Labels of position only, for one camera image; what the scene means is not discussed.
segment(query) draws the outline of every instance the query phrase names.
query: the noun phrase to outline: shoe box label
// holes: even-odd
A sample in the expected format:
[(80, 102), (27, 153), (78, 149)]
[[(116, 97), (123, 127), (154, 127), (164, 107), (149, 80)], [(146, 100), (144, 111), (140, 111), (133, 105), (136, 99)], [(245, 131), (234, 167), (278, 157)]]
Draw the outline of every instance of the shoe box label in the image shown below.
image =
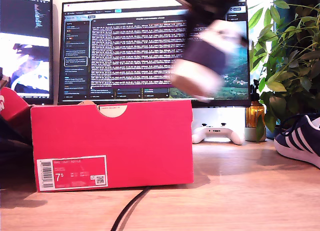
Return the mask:
[(37, 159), (39, 190), (108, 187), (106, 155)]

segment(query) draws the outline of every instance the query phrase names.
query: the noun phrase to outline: second monitor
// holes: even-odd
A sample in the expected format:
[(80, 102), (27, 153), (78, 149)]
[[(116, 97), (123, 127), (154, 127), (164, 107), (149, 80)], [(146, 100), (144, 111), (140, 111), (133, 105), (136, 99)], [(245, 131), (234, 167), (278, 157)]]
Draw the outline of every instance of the second monitor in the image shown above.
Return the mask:
[[(248, 106), (249, 52), (239, 47), (210, 103), (168, 81), (184, 48), (186, 8), (175, 0), (108, 0), (62, 4), (59, 104), (191, 99), (196, 106)], [(226, 20), (248, 36), (246, 0)], [(195, 34), (203, 30), (198, 27)]]

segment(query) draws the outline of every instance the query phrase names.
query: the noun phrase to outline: sidebar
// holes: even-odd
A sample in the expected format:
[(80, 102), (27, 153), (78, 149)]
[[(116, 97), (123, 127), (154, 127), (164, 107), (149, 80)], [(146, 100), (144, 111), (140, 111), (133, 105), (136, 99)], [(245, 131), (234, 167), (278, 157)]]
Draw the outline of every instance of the sidebar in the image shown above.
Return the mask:
[(84, 99), (89, 90), (89, 21), (65, 23), (64, 98)]

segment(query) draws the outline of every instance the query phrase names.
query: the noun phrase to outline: amber glass bottle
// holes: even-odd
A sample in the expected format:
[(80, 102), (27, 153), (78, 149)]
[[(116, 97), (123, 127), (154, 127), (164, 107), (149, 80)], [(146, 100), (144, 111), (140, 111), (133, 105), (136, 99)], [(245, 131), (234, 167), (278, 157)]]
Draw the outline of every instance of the amber glass bottle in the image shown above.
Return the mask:
[(259, 102), (260, 96), (257, 93), (259, 83), (254, 81), (254, 85), (250, 86), (251, 106), (245, 108), (245, 129), (244, 136), (247, 141), (256, 141), (256, 127), (258, 123), (258, 117), (262, 117), (263, 125), (265, 125), (265, 107)]

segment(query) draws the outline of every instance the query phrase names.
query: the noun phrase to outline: qr code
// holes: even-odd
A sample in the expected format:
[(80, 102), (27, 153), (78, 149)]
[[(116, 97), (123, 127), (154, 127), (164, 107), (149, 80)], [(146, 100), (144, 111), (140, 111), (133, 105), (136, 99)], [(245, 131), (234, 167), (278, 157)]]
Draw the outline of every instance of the qr code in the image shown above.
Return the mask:
[(96, 175), (95, 176), (95, 185), (106, 185), (106, 176), (105, 175)]

